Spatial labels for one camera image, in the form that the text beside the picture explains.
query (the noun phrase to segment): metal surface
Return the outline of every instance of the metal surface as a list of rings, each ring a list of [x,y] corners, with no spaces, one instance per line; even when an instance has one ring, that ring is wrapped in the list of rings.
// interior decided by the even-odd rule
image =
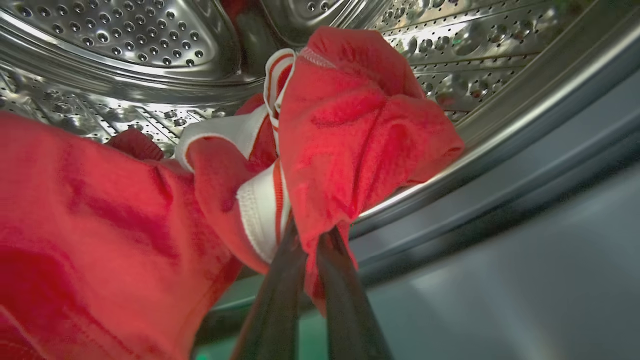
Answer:
[[[231,359],[298,358],[298,299],[306,261],[307,254],[290,217]],[[329,357],[391,360],[393,357],[337,227],[320,235],[317,264],[326,299]]]
[[[407,205],[411,201],[434,201],[442,193],[481,174],[478,168],[486,171],[499,163],[499,157],[492,155],[492,151],[522,132],[531,136],[509,145],[509,151],[526,148],[582,109],[572,101],[561,116],[548,116],[590,79],[599,78],[601,87],[591,88],[583,96],[592,99],[601,96],[622,80],[629,68],[637,66],[639,13],[640,7],[633,1],[620,1],[616,6],[607,1],[594,2],[521,75],[507,81],[499,93],[456,124],[467,147],[458,161],[428,182],[405,189],[365,211],[360,219],[394,206],[411,206]],[[612,65],[628,52],[634,55],[625,57],[619,65]]]
[[[260,92],[264,62],[274,50],[302,46],[322,24],[376,29],[405,54],[427,96],[458,126],[468,152],[432,181],[397,194],[361,219],[445,182],[534,121],[522,120],[523,111],[543,111],[550,98],[560,101],[559,92],[580,82],[556,78],[588,68],[574,66],[585,63],[588,53],[604,59],[606,51],[615,52],[621,39],[611,33],[635,7],[604,0],[588,11],[590,0],[279,0],[247,2],[229,17],[217,1],[163,1],[0,1],[0,69],[7,84],[0,110],[101,142],[129,126],[142,127],[169,155],[185,124],[233,113]],[[76,3],[82,5],[79,13]],[[121,17],[115,16],[118,10]],[[102,14],[109,15],[107,23]],[[149,36],[149,28],[157,35]],[[114,37],[115,29],[122,35]],[[100,34],[110,35],[108,41]],[[164,39],[170,46],[162,46]],[[138,52],[141,45],[144,53]],[[112,47],[122,52],[114,54]],[[203,56],[194,58],[198,50]],[[187,66],[187,59],[198,62]],[[549,89],[551,81],[562,91]]]
[[[369,292],[398,359],[635,360],[640,168]]]
[[[636,49],[640,51],[640,41]],[[605,156],[613,144],[638,157],[640,106],[634,90],[640,86],[638,54],[627,54],[635,61],[635,69],[624,73],[627,79],[601,98],[592,102],[587,96],[590,89],[602,86],[599,79],[567,99],[563,106],[578,106],[580,112],[563,119],[568,121],[551,133],[445,197],[352,240],[351,250],[361,269],[373,265],[382,270],[371,276],[392,277],[404,266],[427,261],[434,252],[441,256],[459,249],[460,243],[472,243],[487,228],[497,229],[507,219],[525,217],[531,209],[579,186],[583,179],[622,164]],[[557,109],[547,116],[562,119],[564,111]],[[545,188],[551,195],[539,193]],[[500,208],[505,212],[487,220],[484,229],[455,234],[465,224]]]

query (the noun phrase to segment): red clothing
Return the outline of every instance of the red clothing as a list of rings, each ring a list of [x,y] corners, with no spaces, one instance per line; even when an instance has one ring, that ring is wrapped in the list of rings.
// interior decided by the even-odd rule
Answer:
[[[275,168],[310,254],[306,289],[322,308],[317,236],[336,224],[346,235],[360,212],[462,151],[406,60],[376,32],[321,28],[282,74],[282,107],[260,125],[249,155],[222,137],[199,139],[186,155],[193,173],[173,160],[139,160],[157,152],[134,131],[112,142],[130,156],[2,113],[0,354],[186,359],[238,259],[268,269],[236,196],[275,163],[276,140]],[[240,113],[261,106],[257,99]]]

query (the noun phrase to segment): seam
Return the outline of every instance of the seam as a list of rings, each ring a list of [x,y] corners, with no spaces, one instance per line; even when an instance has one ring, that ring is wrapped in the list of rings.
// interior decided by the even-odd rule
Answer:
[[[300,51],[300,56],[318,66],[335,69],[335,65],[332,62],[323,58],[321,55],[318,55],[315,51],[309,49],[308,47],[305,47],[304,49],[302,49],[302,51]]]
[[[259,246],[259,239],[263,239],[264,237],[257,234],[261,233],[262,227],[260,226],[259,214],[257,211],[257,201],[255,199],[253,185],[251,182],[245,183],[240,186],[236,198],[238,199],[238,204],[240,207],[240,218],[244,225],[244,230],[246,233],[246,237],[249,239],[252,247],[255,249],[256,253],[267,263],[270,263],[267,255],[262,251],[262,247]]]
[[[276,229],[276,245],[280,245],[280,223],[282,222],[282,208],[284,201],[284,194],[282,190],[282,176],[280,175],[280,158],[276,159],[275,166],[273,167],[273,191],[276,197],[276,216],[275,216],[275,229]]]
[[[202,138],[221,138],[221,139],[225,139],[226,141],[234,144],[235,147],[237,148],[237,145],[233,141],[231,141],[231,139],[227,138],[226,136],[220,135],[218,133],[202,133],[202,134],[198,134],[198,136],[194,136],[194,137],[188,139],[185,143],[182,144],[182,148],[185,149],[185,151],[180,151],[178,156],[176,156],[176,160],[178,160],[178,162],[182,165],[183,168],[185,168],[186,170],[188,170],[190,172],[194,172],[194,170],[193,170],[193,167],[191,166],[191,164],[189,164],[189,161],[187,160],[187,152],[189,151],[189,146],[194,141],[202,139]]]

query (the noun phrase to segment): white stripe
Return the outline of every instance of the white stripe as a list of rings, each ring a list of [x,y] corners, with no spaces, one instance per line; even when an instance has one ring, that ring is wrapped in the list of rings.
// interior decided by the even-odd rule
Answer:
[[[280,61],[280,63],[278,63],[278,65],[273,69],[273,72],[272,72],[271,67],[273,66],[273,64],[276,61],[278,61],[278,59],[288,54],[292,56]],[[273,105],[275,104],[276,98],[278,97],[278,93],[277,93],[278,78],[280,77],[282,71],[287,66],[293,64],[295,60],[296,60],[296,53],[292,49],[278,50],[273,55],[271,55],[269,60],[267,60],[267,64],[264,67],[266,72],[266,78],[264,80],[263,96],[264,96],[264,103],[267,104],[267,106],[269,107],[269,115],[273,116],[273,110],[274,110]]]
[[[276,142],[276,153],[280,156],[280,135],[275,129],[271,128],[271,130],[273,130],[273,139]]]
[[[282,106],[282,99],[284,98],[284,93],[287,90],[287,85],[289,85],[289,81],[291,80],[291,77],[293,76],[293,70],[295,70],[295,69],[296,69],[296,63],[294,62],[293,64],[291,64],[291,71],[289,72],[289,76],[287,77],[287,80],[285,81],[284,86],[282,87],[282,90],[278,94],[278,98],[276,99],[276,103],[273,105],[273,107],[278,111],[278,114],[280,113],[280,107]]]

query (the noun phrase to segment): stitching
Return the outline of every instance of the stitching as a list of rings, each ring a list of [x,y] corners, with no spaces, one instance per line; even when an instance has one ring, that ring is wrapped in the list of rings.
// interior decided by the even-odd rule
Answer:
[[[238,189],[236,198],[238,199],[238,205],[240,207],[240,219],[244,225],[244,232],[249,242],[255,249],[256,253],[267,263],[270,263],[267,255],[262,250],[262,247],[258,244],[261,233],[260,219],[258,219],[258,211],[256,208],[255,194],[253,193],[253,186],[249,182],[242,184]]]
[[[302,49],[302,51],[300,51],[300,56],[318,66],[335,69],[335,65],[332,62],[318,55],[315,51],[309,49],[308,47],[305,47],[304,49]]]

